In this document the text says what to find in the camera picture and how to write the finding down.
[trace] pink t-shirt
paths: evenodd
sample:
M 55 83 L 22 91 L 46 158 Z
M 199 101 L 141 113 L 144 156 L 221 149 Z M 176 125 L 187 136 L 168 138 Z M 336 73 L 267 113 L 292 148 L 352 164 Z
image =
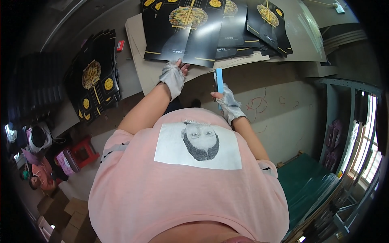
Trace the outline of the pink t-shirt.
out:
M 201 108 L 162 116 L 136 135 L 108 139 L 89 195 L 102 242 L 149 242 L 194 221 L 226 224 L 243 236 L 279 243 L 289 228 L 275 165 L 255 160 L 219 115 Z

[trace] hand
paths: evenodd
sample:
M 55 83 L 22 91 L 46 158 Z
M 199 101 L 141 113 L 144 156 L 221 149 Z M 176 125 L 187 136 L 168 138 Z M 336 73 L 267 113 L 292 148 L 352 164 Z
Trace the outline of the hand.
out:
M 188 68 L 189 68 L 190 64 L 189 63 L 182 63 L 181 58 L 178 59 L 178 61 L 175 64 L 182 71 L 182 75 L 186 76 L 186 74 L 188 73 Z
M 189 65 L 190 64 L 183 64 L 182 60 L 178 59 L 177 62 L 170 61 L 163 67 L 159 80 L 168 86 L 171 94 L 170 101 L 181 94 Z
M 232 120 L 238 117 L 247 117 L 240 109 L 240 102 L 235 100 L 234 94 L 225 83 L 223 83 L 223 90 L 223 94 L 211 92 L 211 95 L 216 99 L 216 102 L 220 104 L 224 118 L 228 124 L 231 125 Z

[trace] blue box cutter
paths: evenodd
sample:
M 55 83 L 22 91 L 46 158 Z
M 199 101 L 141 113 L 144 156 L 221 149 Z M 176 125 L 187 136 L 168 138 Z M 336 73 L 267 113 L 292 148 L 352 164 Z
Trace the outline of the blue box cutter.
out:
M 217 68 L 214 70 L 214 79 L 215 79 L 215 90 L 214 92 L 223 93 L 223 74 L 221 68 Z

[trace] face print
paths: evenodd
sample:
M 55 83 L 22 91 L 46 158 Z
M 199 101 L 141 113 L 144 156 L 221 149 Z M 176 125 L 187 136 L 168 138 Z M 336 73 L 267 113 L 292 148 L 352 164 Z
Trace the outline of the face print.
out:
M 197 149 L 207 150 L 216 144 L 216 134 L 211 126 L 195 123 L 187 124 L 186 136 Z
M 198 161 L 214 159 L 219 151 L 219 137 L 212 127 L 197 123 L 185 124 L 181 137 L 190 155 Z

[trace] red stool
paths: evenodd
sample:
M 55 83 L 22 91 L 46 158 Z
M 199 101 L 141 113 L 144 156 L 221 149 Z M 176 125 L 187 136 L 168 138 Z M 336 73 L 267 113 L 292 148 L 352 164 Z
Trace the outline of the red stool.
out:
M 55 157 L 55 162 L 61 166 L 66 175 L 77 173 L 82 167 L 100 157 L 91 144 L 91 137 L 87 136 L 76 146 L 66 148 Z
M 70 151 L 80 169 L 100 157 L 100 154 L 96 153 L 91 144 L 90 136 L 84 138 L 76 146 L 72 147 Z

